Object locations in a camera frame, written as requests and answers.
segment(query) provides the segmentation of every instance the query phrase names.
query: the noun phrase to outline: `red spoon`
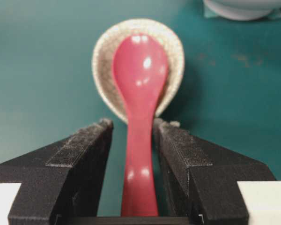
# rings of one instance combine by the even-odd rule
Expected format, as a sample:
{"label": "red spoon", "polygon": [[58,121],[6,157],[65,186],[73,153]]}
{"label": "red spoon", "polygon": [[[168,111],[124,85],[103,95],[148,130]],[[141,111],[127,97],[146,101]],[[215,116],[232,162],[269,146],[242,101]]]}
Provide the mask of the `red spoon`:
{"label": "red spoon", "polygon": [[151,129],[168,70],[163,47],[145,34],[127,37],[113,58],[113,79],[128,117],[121,216],[158,216]]}

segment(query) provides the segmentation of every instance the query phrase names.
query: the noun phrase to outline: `white dish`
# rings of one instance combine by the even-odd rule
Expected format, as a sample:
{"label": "white dish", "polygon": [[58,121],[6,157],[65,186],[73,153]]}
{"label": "white dish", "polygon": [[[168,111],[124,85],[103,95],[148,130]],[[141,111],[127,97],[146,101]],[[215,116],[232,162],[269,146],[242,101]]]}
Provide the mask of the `white dish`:
{"label": "white dish", "polygon": [[255,20],[281,8],[281,0],[203,0],[215,13],[231,20]]}
{"label": "white dish", "polygon": [[159,116],[174,98],[184,73],[184,51],[177,35],[162,23],[150,19],[131,19],[109,28],[97,41],[92,57],[92,72],[96,87],[103,101],[124,122],[127,117],[123,102],[112,79],[113,55],[119,44],[136,33],[153,37],[163,47],[168,56],[169,74],[163,88],[155,115]]}

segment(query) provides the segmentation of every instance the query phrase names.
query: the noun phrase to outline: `spoon handle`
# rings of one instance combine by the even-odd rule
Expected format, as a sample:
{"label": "spoon handle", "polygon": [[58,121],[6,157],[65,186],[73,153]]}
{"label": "spoon handle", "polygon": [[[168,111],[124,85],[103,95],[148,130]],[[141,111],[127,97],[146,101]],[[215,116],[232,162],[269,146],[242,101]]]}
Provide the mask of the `spoon handle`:
{"label": "spoon handle", "polygon": [[158,216],[151,158],[152,119],[129,117],[121,216]]}

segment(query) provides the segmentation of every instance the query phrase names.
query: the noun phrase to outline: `teal background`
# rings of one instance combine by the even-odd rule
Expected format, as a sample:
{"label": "teal background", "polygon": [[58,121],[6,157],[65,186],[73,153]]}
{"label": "teal background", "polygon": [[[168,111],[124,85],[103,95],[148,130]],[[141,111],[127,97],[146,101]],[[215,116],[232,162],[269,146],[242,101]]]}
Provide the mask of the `teal background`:
{"label": "teal background", "polygon": [[185,49],[162,118],[267,163],[281,180],[281,20],[205,19],[199,0],[0,0],[0,162],[111,118],[99,215],[119,215],[126,125],[99,97],[90,59],[106,29],[139,17],[169,26]]}

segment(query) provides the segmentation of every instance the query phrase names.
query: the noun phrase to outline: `bowl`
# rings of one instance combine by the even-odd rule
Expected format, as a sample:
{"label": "bowl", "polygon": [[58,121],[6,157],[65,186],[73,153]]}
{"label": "bowl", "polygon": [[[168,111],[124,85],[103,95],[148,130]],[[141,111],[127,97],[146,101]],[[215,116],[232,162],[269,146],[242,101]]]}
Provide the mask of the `bowl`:
{"label": "bowl", "polygon": [[203,0],[215,13],[231,20],[255,20],[281,8],[281,0]]}
{"label": "bowl", "polygon": [[161,44],[167,54],[169,72],[161,93],[155,116],[159,116],[174,98],[181,84],[185,58],[178,36],[164,24],[150,19],[131,19],[109,28],[98,39],[91,61],[96,88],[108,107],[124,122],[127,117],[122,99],[112,78],[113,55],[119,44],[132,34],[150,35]]}

